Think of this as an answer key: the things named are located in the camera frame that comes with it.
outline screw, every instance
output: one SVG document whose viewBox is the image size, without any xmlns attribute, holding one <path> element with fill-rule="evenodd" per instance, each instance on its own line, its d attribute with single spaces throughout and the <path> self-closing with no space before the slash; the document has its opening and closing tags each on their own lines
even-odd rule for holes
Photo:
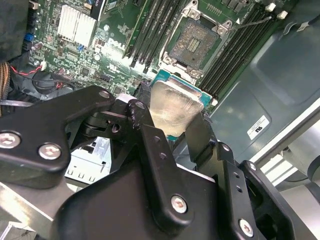
<svg viewBox="0 0 320 240">
<path fill-rule="evenodd" d="M 174 195 L 171 198 L 171 204 L 174 210 L 180 214 L 184 214 L 187 211 L 187 203 L 180 196 Z"/>
<path fill-rule="evenodd" d="M 40 65 L 40 62 L 39 62 L 38 60 L 35 60 L 35 61 L 33 62 L 33 65 L 36 66 L 36 67 L 38 67 L 38 66 Z"/>
<path fill-rule="evenodd" d="M 0 133 L 0 148 L 2 149 L 13 149 L 18 146 L 21 142 L 20 137 L 12 132 Z"/>
<path fill-rule="evenodd" d="M 252 238 L 254 236 L 254 230 L 252 229 L 251 225 L 246 220 L 240 219 L 239 226 L 245 235 L 247 235 L 250 238 Z"/>
<path fill-rule="evenodd" d="M 166 64 L 171 64 L 171 58 L 167 56 L 167 57 L 164 59 L 164 62 L 165 62 Z"/>
<path fill-rule="evenodd" d="M 137 101 L 137 102 L 135 103 L 135 105 L 136 105 L 137 107 L 141 108 L 141 109 L 145 109 L 145 108 L 146 108 L 145 105 L 144 105 L 142 102 L 140 102 L 140 101 Z"/>
<path fill-rule="evenodd" d="M 61 150 L 59 149 L 59 147 L 57 145 L 52 144 L 52 143 L 47 143 L 47 144 L 42 145 L 39 148 L 38 153 L 43 159 L 55 160 L 60 157 Z"/>
<path fill-rule="evenodd" d="M 229 148 L 227 145 L 222 144 L 222 147 L 223 147 L 223 148 L 224 148 L 224 150 L 226 150 L 227 152 L 229 152 L 229 151 L 230 151 L 230 148 Z"/>
<path fill-rule="evenodd" d="M 105 99 L 108 99 L 110 96 L 109 96 L 109 93 L 106 92 L 106 91 L 101 91 L 99 92 L 99 95 Z"/>
<path fill-rule="evenodd" d="M 105 30 L 106 32 L 108 32 L 109 30 L 110 30 L 110 27 L 109 27 L 109 25 L 104 25 L 103 26 L 103 30 Z"/>
<path fill-rule="evenodd" d="M 257 170 L 256 166 L 253 163 L 250 162 L 249 165 L 253 171 Z"/>
</svg>

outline circuit board component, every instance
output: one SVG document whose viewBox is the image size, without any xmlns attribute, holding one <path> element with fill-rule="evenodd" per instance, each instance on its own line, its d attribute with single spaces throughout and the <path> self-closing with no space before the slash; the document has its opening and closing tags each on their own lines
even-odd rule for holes
<svg viewBox="0 0 320 240">
<path fill-rule="evenodd" d="M 68 5 L 63 5 L 57 34 L 64 40 L 81 44 L 87 48 L 90 45 L 96 22 L 88 15 Z"/>
</svg>

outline sticker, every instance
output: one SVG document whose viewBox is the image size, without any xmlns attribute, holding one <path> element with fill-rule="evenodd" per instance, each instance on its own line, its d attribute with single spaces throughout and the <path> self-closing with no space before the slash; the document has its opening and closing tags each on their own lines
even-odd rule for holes
<svg viewBox="0 0 320 240">
<path fill-rule="evenodd" d="M 253 140 L 269 123 L 266 116 L 263 115 L 246 133 L 249 135 L 249 138 Z"/>
<path fill-rule="evenodd" d="M 113 9 L 116 6 L 116 4 L 117 4 L 117 1 L 109 3 L 109 7 L 107 11 L 109 11 L 110 9 Z"/>
</svg>

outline chipset heatsink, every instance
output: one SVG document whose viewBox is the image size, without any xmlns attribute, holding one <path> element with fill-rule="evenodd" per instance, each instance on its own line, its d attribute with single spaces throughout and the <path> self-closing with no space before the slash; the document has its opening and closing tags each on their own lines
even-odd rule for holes
<svg viewBox="0 0 320 240">
<path fill-rule="evenodd" d="M 80 11 L 63 5 L 57 34 L 62 39 L 78 43 L 86 48 L 90 45 L 97 21 Z"/>
</svg>

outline black plastic bracket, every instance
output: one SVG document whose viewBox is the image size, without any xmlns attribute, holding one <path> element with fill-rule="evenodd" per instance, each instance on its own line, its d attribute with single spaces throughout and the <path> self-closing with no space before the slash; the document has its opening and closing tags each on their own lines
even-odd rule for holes
<svg viewBox="0 0 320 240">
<path fill-rule="evenodd" d="M 150 112 L 141 101 L 129 101 L 128 116 L 136 136 L 142 140 L 141 144 L 137 140 L 137 147 L 153 218 L 164 232 L 176 235 L 191 224 L 195 213 L 166 136 L 154 127 Z M 175 196 L 185 202 L 185 212 L 173 208 Z"/>
<path fill-rule="evenodd" d="M 243 161 L 239 168 L 246 177 L 256 224 L 267 239 L 315 240 L 307 226 L 254 163 Z"/>
<path fill-rule="evenodd" d="M 14 133 L 20 138 L 16 147 L 0 148 L 0 181 L 38 189 L 57 185 L 70 162 L 66 125 L 109 110 L 114 102 L 112 94 L 90 86 L 0 118 L 0 133 Z M 78 131 L 75 127 L 79 124 L 73 126 L 74 133 Z M 49 143 L 59 148 L 57 159 L 39 155 L 39 148 Z"/>
<path fill-rule="evenodd" d="M 256 226 L 245 176 L 235 166 L 230 147 L 218 142 L 210 123 L 200 113 L 188 126 L 185 137 L 196 170 L 213 177 L 218 184 L 220 236 L 241 240 L 265 239 Z M 247 233 L 240 226 L 241 220 L 248 223 Z"/>
</svg>

